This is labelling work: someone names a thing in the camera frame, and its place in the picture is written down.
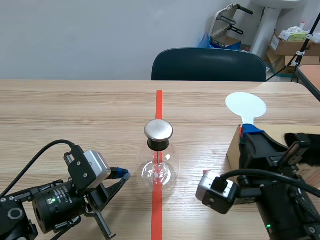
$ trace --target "black motor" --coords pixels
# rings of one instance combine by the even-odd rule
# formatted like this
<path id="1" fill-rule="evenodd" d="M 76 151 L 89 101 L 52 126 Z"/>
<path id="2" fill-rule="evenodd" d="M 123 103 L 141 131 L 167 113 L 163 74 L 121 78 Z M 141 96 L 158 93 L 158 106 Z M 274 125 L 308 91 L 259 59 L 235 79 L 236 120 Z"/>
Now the black motor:
<path id="1" fill-rule="evenodd" d="M 76 195 L 72 181 L 35 194 L 32 205 L 44 234 L 52 230 L 59 232 L 68 226 L 68 222 L 86 211 L 85 198 Z"/>

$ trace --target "black cable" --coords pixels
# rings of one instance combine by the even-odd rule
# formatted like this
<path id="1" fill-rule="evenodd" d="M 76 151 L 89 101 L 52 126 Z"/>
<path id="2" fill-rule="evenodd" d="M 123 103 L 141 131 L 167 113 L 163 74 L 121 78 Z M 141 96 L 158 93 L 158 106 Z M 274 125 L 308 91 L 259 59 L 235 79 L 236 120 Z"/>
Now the black cable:
<path id="1" fill-rule="evenodd" d="M 300 188 L 318 198 L 320 198 L 320 190 L 316 189 L 313 186 L 310 186 L 302 181 L 298 181 L 288 176 L 284 176 L 275 172 L 259 170 L 259 169 L 239 169 L 227 172 L 221 175 L 221 180 L 226 181 L 229 178 L 235 176 L 255 176 L 265 179 L 277 180 L 279 182 L 294 186 L 296 188 Z"/>
<path id="2" fill-rule="evenodd" d="M 57 144 L 67 144 L 70 148 L 73 148 L 75 146 L 74 143 L 68 141 L 68 140 L 56 140 L 51 143 L 49 143 L 47 146 L 42 148 L 35 156 L 32 158 L 32 160 L 25 166 L 25 168 L 19 173 L 19 175 L 10 183 L 10 185 L 3 191 L 3 193 L 0 195 L 0 199 L 2 199 L 6 194 L 17 184 L 17 182 L 22 178 L 22 176 L 28 171 L 28 169 L 35 163 L 35 161 L 49 148 L 53 147 Z"/>
<path id="3" fill-rule="evenodd" d="M 301 196 L 296 196 L 295 200 L 299 203 L 299 205 L 305 210 L 305 212 L 312 217 L 314 220 L 316 220 L 318 223 L 320 223 L 320 216 L 312 210 L 309 203 L 307 203 Z"/>

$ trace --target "glass bottle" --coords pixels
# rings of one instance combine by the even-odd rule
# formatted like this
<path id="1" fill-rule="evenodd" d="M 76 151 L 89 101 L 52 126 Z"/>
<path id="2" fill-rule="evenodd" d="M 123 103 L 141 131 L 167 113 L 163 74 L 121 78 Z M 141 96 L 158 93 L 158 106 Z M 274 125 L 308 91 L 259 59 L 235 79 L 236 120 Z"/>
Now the glass bottle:
<path id="1" fill-rule="evenodd" d="M 173 132 L 172 125 L 165 120 L 156 119 L 145 125 L 147 141 L 137 156 L 136 175 L 147 188 L 168 189 L 177 181 L 179 156 L 169 142 Z"/>

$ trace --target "white round sign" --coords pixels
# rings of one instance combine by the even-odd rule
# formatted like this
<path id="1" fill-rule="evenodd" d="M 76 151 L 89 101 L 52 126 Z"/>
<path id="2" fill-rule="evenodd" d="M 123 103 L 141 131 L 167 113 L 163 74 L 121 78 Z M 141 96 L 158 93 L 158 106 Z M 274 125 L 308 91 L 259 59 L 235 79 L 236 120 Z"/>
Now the white round sign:
<path id="1" fill-rule="evenodd" d="M 230 94 L 225 104 L 231 112 L 242 118 L 243 124 L 253 125 L 255 118 L 263 116 L 267 111 L 267 105 L 261 98 L 247 92 Z"/>

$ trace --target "dark green chair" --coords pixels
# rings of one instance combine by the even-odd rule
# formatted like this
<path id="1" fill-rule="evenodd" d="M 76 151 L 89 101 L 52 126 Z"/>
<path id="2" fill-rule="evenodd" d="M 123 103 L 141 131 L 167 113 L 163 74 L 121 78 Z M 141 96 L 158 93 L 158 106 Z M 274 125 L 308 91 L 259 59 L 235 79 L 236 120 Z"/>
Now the dark green chair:
<path id="1" fill-rule="evenodd" d="M 265 82 L 266 66 L 254 54 L 215 48 L 176 48 L 160 53 L 152 80 Z"/>

